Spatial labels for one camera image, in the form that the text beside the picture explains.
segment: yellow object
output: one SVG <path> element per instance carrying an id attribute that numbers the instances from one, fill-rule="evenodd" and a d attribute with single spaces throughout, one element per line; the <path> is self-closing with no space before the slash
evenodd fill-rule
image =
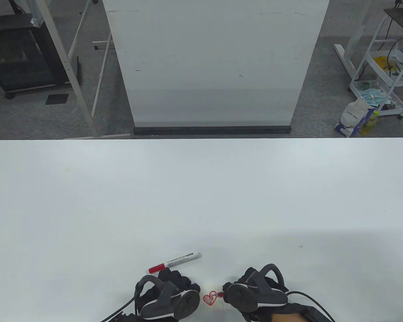
<path id="1" fill-rule="evenodd" d="M 375 63 L 378 64 L 378 66 L 379 66 L 384 72 L 387 72 L 387 71 L 389 71 L 390 69 L 391 69 L 392 72 L 397 70 L 395 64 L 394 64 L 394 63 L 391 63 L 391 61 L 390 61 L 389 65 L 388 65 L 388 63 L 387 63 L 387 56 L 375 57 L 373 60 L 375 61 Z"/>
<path id="2" fill-rule="evenodd" d="M 372 115 L 370 115 L 367 122 L 360 128 L 360 134 L 366 136 L 370 131 L 375 127 L 378 122 L 379 111 L 374 111 Z"/>

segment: skin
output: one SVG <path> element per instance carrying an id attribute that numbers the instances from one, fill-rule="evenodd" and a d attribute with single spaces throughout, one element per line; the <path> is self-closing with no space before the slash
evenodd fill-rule
<path id="1" fill-rule="evenodd" d="M 272 322 L 307 322 L 300 314 L 272 314 Z"/>

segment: black mat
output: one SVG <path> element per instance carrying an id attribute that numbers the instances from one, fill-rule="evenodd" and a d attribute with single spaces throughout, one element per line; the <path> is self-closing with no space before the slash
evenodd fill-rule
<path id="1" fill-rule="evenodd" d="M 51 94 L 48 96 L 45 105 L 65 104 L 69 94 Z"/>

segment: yellow bottle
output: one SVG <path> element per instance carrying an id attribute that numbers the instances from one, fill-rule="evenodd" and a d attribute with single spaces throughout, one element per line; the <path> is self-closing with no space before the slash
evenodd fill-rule
<path id="1" fill-rule="evenodd" d="M 372 115 L 370 115 L 367 122 L 360 128 L 360 134 L 366 136 L 370 131 L 375 127 L 378 122 L 379 111 L 374 111 Z"/>

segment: red heart drawing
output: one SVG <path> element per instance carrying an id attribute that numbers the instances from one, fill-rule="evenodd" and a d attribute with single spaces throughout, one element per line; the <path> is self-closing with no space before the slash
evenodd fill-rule
<path id="1" fill-rule="evenodd" d="M 212 306 L 215 304 L 216 300 L 218 298 L 217 292 L 216 291 L 212 291 L 209 293 L 209 295 L 205 295 L 203 296 L 203 301 L 209 305 Z"/>

